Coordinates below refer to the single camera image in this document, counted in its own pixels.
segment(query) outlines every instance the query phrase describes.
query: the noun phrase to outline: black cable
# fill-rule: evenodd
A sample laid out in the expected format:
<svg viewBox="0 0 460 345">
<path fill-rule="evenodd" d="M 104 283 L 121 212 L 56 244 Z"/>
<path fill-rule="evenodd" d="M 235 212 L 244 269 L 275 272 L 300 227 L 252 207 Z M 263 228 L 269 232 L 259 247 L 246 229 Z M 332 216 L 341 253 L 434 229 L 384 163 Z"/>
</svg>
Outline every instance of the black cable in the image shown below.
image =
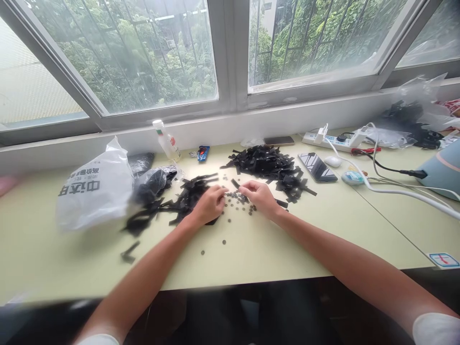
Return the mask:
<svg viewBox="0 0 460 345">
<path fill-rule="evenodd" d="M 353 132 L 343 132 L 341 135 L 343 135 L 343 134 L 351 134 L 351 135 L 354 135 Z M 369 137 L 366 137 L 366 139 L 369 140 L 372 144 L 375 145 L 375 140 L 374 140 L 374 139 L 369 138 Z"/>
<path fill-rule="evenodd" d="M 368 156 L 369 158 L 371 158 L 373 161 L 375 161 L 375 163 L 381 167 L 382 169 L 385 169 L 385 170 L 388 170 L 388 171 L 392 171 L 392 172 L 396 172 L 396 173 L 401 173 L 401 174 L 405 174 L 405 175 L 409 175 L 409 176 L 414 176 L 414 177 L 417 177 L 419 179 L 424 179 L 425 177 L 428 176 L 428 174 L 423 171 L 423 170 L 395 170 L 395 169 L 391 169 L 391 168 L 387 168 L 387 167 L 384 167 L 383 165 L 381 165 L 379 162 L 377 162 L 377 160 L 374 159 L 374 156 L 371 155 L 370 153 L 367 153 L 363 150 L 360 150 L 360 149 L 354 149 L 353 150 L 353 154 L 360 154 L 360 155 L 365 155 L 365 156 Z"/>
</svg>

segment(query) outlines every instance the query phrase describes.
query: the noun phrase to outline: floor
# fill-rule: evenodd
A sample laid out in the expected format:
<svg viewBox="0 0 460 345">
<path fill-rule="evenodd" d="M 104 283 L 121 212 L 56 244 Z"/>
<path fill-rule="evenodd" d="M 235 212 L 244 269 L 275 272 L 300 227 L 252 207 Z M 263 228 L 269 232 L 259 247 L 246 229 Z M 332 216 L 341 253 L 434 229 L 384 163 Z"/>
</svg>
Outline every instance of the floor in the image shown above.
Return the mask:
<svg viewBox="0 0 460 345">
<path fill-rule="evenodd" d="M 408 270 L 405 273 L 453 310 L 460 312 L 460 295 L 458 294 L 460 272 L 458 270 L 418 269 Z M 414 344 L 393 320 L 348 290 L 335 277 L 317 278 L 310 281 L 314 282 L 322 309 L 344 345 Z M 257 285 L 240 285 L 238 294 L 240 299 L 248 301 L 251 305 L 258 298 Z M 185 314 L 181 311 L 184 310 L 182 307 L 185 301 L 185 291 L 161 292 L 132 327 L 125 344 L 164 344 L 164 339 L 184 321 Z M 11 318 L 5 313 L 4 308 L 0 308 L 0 344 L 37 344 L 41 343 L 39 339 L 42 337 L 44 337 L 43 341 L 46 339 L 48 345 L 68 344 L 98 302 L 93 300 L 62 303 L 35 312 L 32 316 L 25 316 L 20 326 L 14 331 L 16 335 L 8 340 L 1 337 L 1 325 L 7 327 L 8 330 L 14 329 L 14 325 L 8 325 L 7 321 Z M 24 327 L 27 323 L 32 324 L 33 327 Z"/>
</svg>

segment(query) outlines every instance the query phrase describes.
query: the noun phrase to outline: light green desk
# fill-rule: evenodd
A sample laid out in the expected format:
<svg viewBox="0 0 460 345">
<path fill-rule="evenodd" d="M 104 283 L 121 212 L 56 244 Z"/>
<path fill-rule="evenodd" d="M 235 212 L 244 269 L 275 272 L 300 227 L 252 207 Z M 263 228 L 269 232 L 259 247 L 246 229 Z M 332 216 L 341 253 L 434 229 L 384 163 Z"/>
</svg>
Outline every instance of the light green desk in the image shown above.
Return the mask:
<svg viewBox="0 0 460 345">
<path fill-rule="evenodd" d="M 242 148 L 239 144 L 212 147 L 205 163 L 189 158 L 184 151 L 180 166 L 186 178 L 219 172 L 218 184 L 234 190 L 231 178 L 239 178 L 240 183 L 244 183 L 252 177 L 237 175 L 234 168 L 219 170 L 229 161 L 228 156 L 233 149 Z M 318 152 L 322 158 L 332 153 L 329 149 L 300 142 L 282 148 L 283 153 L 294 157 L 311 151 Z M 396 157 L 392 162 L 383 161 L 399 166 L 397 155 L 392 155 Z M 309 177 L 298 158 L 295 163 L 305 172 L 304 177 Z M 154 166 L 166 164 L 164 156 L 156 157 Z M 91 231 L 58 233 L 55 226 L 57 195 L 72 170 L 35 173 L 0 198 L 0 305 L 14 296 L 26 302 L 103 297 L 131 268 L 120 258 L 120 253 L 136 240 L 130 234 L 119 231 L 124 226 L 124 219 Z M 224 174 L 228 176 L 228 181 L 222 180 Z M 166 200 L 176 198 L 180 185 L 175 183 L 164 193 Z M 399 269 L 434 267 L 399 231 L 416 233 L 420 225 L 431 222 L 429 217 L 436 215 L 436 210 L 430 211 L 419 201 L 404 197 L 384 196 L 381 199 L 366 191 L 355 190 L 341 180 L 334 184 L 318 184 L 309 179 L 307 185 L 318 195 L 302 194 L 297 204 L 289 204 L 292 214 L 375 253 Z M 285 198 L 283 193 L 275 191 L 275 183 L 269 187 L 276 198 Z M 415 220 L 404 220 L 409 211 L 411 215 L 416 215 Z M 168 222 L 174 218 L 175 214 L 160 213 L 154 219 L 140 236 L 141 244 L 133 252 L 136 262 L 173 229 Z M 447 216 L 437 215 L 437 219 L 440 223 L 435 229 L 454 225 Z M 426 236 L 429 235 L 428 228 L 425 225 Z M 453 246 L 454 241 L 443 250 L 453 252 Z M 212 287 L 329 274 L 262 214 L 254 212 L 249 216 L 247 209 L 242 211 L 240 207 L 237 211 L 235 207 L 228 206 L 214 226 L 204 227 L 193 238 L 162 289 Z"/>
<path fill-rule="evenodd" d="M 409 147 L 397 151 L 383 149 L 382 152 L 377 153 L 377 160 L 380 164 L 388 168 L 416 170 L 422 163 L 436 154 L 436 152 L 417 147 Z M 374 172 L 370 158 L 360 156 L 353 157 L 351 160 L 362 170 L 367 171 L 369 176 L 378 177 Z M 337 175 L 348 170 L 349 166 L 349 163 L 344 162 L 339 168 L 335 168 Z M 410 176 L 397 172 L 389 172 L 379 167 L 377 169 L 381 175 L 398 182 L 421 185 Z M 379 183 L 372 183 L 372 185 L 378 189 L 404 189 L 394 185 Z M 374 193 L 363 185 L 356 186 L 354 189 L 421 252 L 425 254 L 449 253 L 457 261 L 460 259 L 460 222 L 458 220 L 422 201 L 408 196 Z M 460 202 L 453 201 L 431 191 L 429 192 L 448 202 L 456 211 L 460 211 Z"/>
</svg>

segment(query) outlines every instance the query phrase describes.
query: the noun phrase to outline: light blue device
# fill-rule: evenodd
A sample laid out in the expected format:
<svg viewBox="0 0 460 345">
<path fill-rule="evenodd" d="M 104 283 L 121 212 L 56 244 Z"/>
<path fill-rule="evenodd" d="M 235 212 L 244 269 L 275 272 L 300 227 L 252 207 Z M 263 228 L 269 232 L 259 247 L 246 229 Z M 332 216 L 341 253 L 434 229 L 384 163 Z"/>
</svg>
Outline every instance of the light blue device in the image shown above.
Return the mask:
<svg viewBox="0 0 460 345">
<path fill-rule="evenodd" d="M 422 180 L 417 179 L 421 184 L 427 187 L 449 189 L 460 194 L 460 139 L 438 151 L 433 158 L 423 163 L 418 169 L 428 174 Z M 433 191 L 458 201 L 452 193 Z"/>
</svg>

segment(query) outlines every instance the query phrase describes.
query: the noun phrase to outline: spray bottle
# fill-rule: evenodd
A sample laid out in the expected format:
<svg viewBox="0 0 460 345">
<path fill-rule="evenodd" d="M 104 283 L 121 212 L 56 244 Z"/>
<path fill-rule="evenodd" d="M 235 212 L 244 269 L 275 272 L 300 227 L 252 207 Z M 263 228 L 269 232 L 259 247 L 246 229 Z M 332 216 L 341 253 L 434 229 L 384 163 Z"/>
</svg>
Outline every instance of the spray bottle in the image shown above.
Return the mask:
<svg viewBox="0 0 460 345">
<path fill-rule="evenodd" d="M 174 137 L 166 132 L 163 121 L 161 121 L 160 119 L 153 120 L 152 124 L 153 128 L 157 131 L 158 142 L 163 148 L 164 153 L 166 153 L 168 159 L 174 162 L 179 161 L 181 158 L 181 152 L 179 151 L 179 148 L 176 145 Z"/>
</svg>

